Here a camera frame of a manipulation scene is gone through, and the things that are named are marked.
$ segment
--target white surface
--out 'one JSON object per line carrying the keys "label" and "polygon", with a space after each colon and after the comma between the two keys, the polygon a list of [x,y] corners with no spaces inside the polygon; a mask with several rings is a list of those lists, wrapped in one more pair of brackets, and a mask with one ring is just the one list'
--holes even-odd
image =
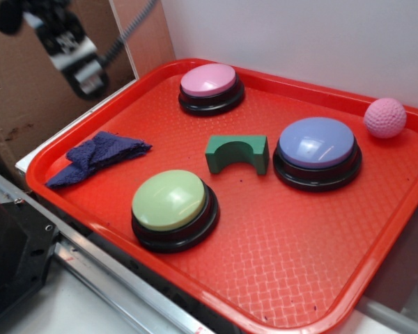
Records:
{"label": "white surface", "polygon": [[[18,305],[2,322],[0,334],[136,333],[97,294],[53,261],[46,285]],[[359,311],[331,334],[396,334]]]}
{"label": "white surface", "polygon": [[330,334],[397,334],[398,332],[367,317],[359,311],[353,310],[352,314]]}
{"label": "white surface", "polygon": [[89,117],[92,113],[94,113],[96,110],[98,110],[103,104],[107,103],[109,100],[113,99],[115,95],[119,94],[123,90],[125,90],[127,87],[130,87],[132,84],[134,84],[136,80],[133,80],[129,83],[127,83],[122,88],[118,89],[115,93],[108,96],[105,100],[102,100],[100,103],[96,104],[92,109],[88,110],[86,113],[82,114],[75,120],[73,120],[69,125],[64,127],[61,131],[59,131],[57,134],[55,134],[53,137],[46,140],[44,143],[40,144],[38,147],[35,148],[35,150],[28,153],[26,156],[21,158],[17,163],[15,164],[16,169],[21,172],[21,174],[25,175],[28,171],[29,164],[31,161],[33,161],[34,157],[45,147],[47,147],[50,143],[55,141],[57,138],[71,130],[75,125],[78,125],[80,122],[85,120],[87,117]]}
{"label": "white surface", "polygon": [[418,108],[418,0],[166,0],[177,58]]}

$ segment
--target metal rail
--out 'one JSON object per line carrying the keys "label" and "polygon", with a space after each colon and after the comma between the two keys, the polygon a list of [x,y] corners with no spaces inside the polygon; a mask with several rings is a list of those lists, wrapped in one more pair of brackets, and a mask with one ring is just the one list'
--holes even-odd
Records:
{"label": "metal rail", "polygon": [[2,176],[0,193],[0,202],[27,202],[59,229],[55,258],[138,333],[214,333]]}

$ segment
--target textured ball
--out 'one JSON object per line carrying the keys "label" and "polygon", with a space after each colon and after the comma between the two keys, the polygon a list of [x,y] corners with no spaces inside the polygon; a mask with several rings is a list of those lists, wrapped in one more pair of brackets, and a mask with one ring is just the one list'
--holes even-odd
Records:
{"label": "textured ball", "polygon": [[404,129],[406,120],[404,106],[388,97],[370,104],[364,115],[366,128],[378,138],[395,137]]}

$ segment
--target pink button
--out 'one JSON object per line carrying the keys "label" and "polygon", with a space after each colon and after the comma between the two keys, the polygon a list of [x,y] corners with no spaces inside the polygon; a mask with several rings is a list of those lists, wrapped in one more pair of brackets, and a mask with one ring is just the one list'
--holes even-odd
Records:
{"label": "pink button", "polygon": [[208,97],[223,93],[235,83],[235,70],[224,64],[207,64],[190,70],[181,79],[184,93]]}

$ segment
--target round button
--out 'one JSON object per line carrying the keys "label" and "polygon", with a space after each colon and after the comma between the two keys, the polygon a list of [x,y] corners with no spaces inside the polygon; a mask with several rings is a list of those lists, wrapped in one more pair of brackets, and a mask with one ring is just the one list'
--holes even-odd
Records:
{"label": "round button", "polygon": [[347,159],[354,141],[350,128],[338,120],[305,118],[285,128],[279,139],[279,150],[293,165],[321,169]]}
{"label": "round button", "polygon": [[208,97],[223,93],[235,83],[235,70],[225,64],[207,64],[190,70],[181,79],[184,93]]}
{"label": "round button", "polygon": [[181,228],[203,209],[206,193],[203,182],[186,170],[168,170],[145,181],[132,201],[132,212],[149,230]]}

